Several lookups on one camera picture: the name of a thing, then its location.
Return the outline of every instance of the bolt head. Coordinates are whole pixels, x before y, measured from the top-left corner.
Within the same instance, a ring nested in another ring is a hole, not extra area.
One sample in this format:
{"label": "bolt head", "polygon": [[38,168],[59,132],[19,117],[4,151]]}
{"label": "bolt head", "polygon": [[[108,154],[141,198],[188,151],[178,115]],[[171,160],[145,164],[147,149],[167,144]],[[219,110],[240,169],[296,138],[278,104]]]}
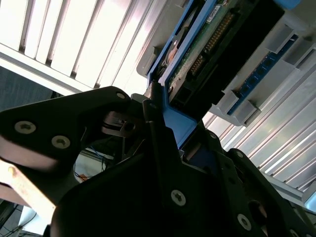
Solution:
{"label": "bolt head", "polygon": [[293,237],[299,237],[295,230],[290,230]]}
{"label": "bolt head", "polygon": [[125,95],[123,95],[122,93],[117,93],[117,96],[118,96],[118,98],[121,98],[121,99],[125,99]]}
{"label": "bolt head", "polygon": [[179,190],[173,190],[171,192],[171,199],[178,206],[184,206],[186,204],[186,197]]}
{"label": "bolt head", "polygon": [[237,216],[238,222],[239,224],[247,231],[251,230],[251,223],[249,221],[249,219],[243,215],[243,214],[238,214]]}
{"label": "bolt head", "polygon": [[61,135],[54,136],[51,139],[51,143],[58,149],[66,149],[70,146],[70,140],[67,137]]}
{"label": "bolt head", "polygon": [[211,138],[214,138],[214,139],[216,139],[216,138],[217,138],[217,137],[216,137],[216,135],[215,135],[214,133],[210,132],[209,134],[210,134]]}
{"label": "bolt head", "polygon": [[237,156],[239,156],[240,158],[243,158],[243,154],[239,151],[236,152]]}
{"label": "bolt head", "polygon": [[21,134],[31,134],[36,130],[36,126],[29,121],[19,121],[14,125],[14,129]]}

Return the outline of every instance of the cable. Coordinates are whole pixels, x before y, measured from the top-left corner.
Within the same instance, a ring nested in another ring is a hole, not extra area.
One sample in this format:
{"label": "cable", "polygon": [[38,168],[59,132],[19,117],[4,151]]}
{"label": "cable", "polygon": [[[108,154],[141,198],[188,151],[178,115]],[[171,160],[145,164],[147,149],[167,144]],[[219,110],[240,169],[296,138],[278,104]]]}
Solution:
{"label": "cable", "polygon": [[26,222],[24,225],[22,226],[17,226],[16,228],[14,228],[12,231],[10,231],[9,233],[5,234],[3,237],[9,237],[10,235],[14,234],[15,232],[23,229],[23,227],[25,227],[28,223],[30,223],[31,221],[33,221],[33,219],[36,217],[37,213],[35,213],[35,215],[28,221]]}
{"label": "cable", "polygon": [[90,148],[94,151],[94,153],[97,155],[97,157],[101,159],[101,172],[104,171],[103,164],[105,163],[104,162],[105,157],[101,156],[99,153],[97,153],[97,151],[94,149],[93,146],[90,146]]}

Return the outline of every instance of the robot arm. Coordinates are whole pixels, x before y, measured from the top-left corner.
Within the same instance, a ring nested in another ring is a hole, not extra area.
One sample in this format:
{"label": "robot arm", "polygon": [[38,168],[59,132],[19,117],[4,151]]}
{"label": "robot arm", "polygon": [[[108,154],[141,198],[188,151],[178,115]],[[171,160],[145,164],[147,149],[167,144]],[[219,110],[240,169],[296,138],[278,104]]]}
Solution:
{"label": "robot arm", "polygon": [[[181,159],[162,87],[152,88],[141,102],[105,87],[1,112],[2,197],[19,195],[51,237],[315,236],[244,153],[225,152],[203,126]],[[79,152],[109,135],[134,142],[130,157],[75,183]]]}

